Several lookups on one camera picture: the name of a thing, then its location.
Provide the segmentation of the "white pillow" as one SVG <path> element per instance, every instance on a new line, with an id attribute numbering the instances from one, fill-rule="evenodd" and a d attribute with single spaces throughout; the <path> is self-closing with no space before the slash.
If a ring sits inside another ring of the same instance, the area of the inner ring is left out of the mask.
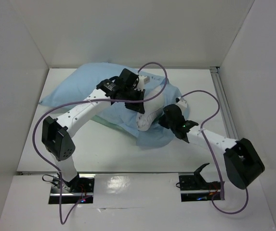
<path id="1" fill-rule="evenodd" d="M 162 92 L 159 96 L 144 103 L 145 113 L 137 113 L 136 127 L 139 131 L 145 132 L 150 129 L 155 119 L 158 118 L 163 111 L 165 96 Z"/>

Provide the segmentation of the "blue green pillowcase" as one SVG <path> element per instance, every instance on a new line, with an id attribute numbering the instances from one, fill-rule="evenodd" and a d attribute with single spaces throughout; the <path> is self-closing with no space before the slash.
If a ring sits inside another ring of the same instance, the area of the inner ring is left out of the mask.
<path id="1" fill-rule="evenodd" d="M 110 63 L 89 63 L 80 66 L 76 71 L 61 82 L 51 93 L 40 99 L 39 104 L 47 107 L 82 101 L 95 89 L 102 80 L 119 76 L 125 66 Z M 141 71 L 141 75 L 148 76 L 150 82 L 145 86 L 145 93 L 149 94 L 157 86 L 164 87 L 165 106 L 175 102 L 181 96 L 180 90 L 165 81 L 164 76 L 158 76 Z M 125 108 L 123 103 L 115 103 L 92 118 L 104 126 L 131 134 L 136 138 L 136 145 L 142 147 L 159 148 L 169 144 L 175 137 L 172 131 L 160 126 L 154 121 L 147 131 L 139 131 L 136 126 L 135 111 Z"/>

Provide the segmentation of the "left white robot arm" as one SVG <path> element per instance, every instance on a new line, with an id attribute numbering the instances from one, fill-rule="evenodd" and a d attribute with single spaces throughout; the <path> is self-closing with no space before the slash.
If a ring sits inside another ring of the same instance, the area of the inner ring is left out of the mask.
<path id="1" fill-rule="evenodd" d="M 73 136 L 91 118 L 110 107 L 114 100 L 125 100 L 126 108 L 143 113 L 141 101 L 149 81 L 147 76 L 123 69 L 119 76 L 102 80 L 82 104 L 57 118 L 48 116 L 44 119 L 41 140 L 54 158 L 61 185 L 66 191 L 73 192 L 82 183 L 72 158 L 76 148 Z"/>

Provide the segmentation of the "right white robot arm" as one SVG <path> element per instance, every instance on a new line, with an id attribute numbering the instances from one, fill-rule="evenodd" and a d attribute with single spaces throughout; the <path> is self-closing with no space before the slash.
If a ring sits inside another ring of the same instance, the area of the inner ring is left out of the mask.
<path id="1" fill-rule="evenodd" d="M 163 108 L 159 124 L 186 143 L 205 149 L 211 148 L 214 154 L 222 155 L 228 179 L 239 189 L 246 189 L 265 171 L 265 166 L 250 140 L 235 140 L 201 128 L 197 122 L 185 120 L 177 104 Z"/>

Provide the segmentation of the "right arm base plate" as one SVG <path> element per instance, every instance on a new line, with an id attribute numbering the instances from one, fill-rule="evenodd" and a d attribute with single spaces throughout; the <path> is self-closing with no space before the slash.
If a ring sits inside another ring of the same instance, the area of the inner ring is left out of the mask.
<path id="1" fill-rule="evenodd" d="M 201 171 L 208 166 L 205 163 L 194 172 L 179 174 L 175 186 L 180 190 L 182 202 L 221 200 L 221 184 L 219 181 L 207 182 L 201 176 Z"/>

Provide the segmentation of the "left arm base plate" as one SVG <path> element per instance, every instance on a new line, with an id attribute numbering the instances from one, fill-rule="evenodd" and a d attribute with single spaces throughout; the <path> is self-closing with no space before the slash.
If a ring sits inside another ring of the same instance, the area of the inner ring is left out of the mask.
<path id="1" fill-rule="evenodd" d="M 57 174 L 44 174 L 42 176 L 44 182 L 51 184 L 50 195 L 48 204 L 56 205 L 59 204 L 60 197 L 60 180 Z M 63 183 L 62 189 L 62 204 L 73 205 L 78 200 L 80 204 L 92 204 L 93 193 L 94 193 L 94 174 L 80 174 L 77 183 L 68 187 Z"/>

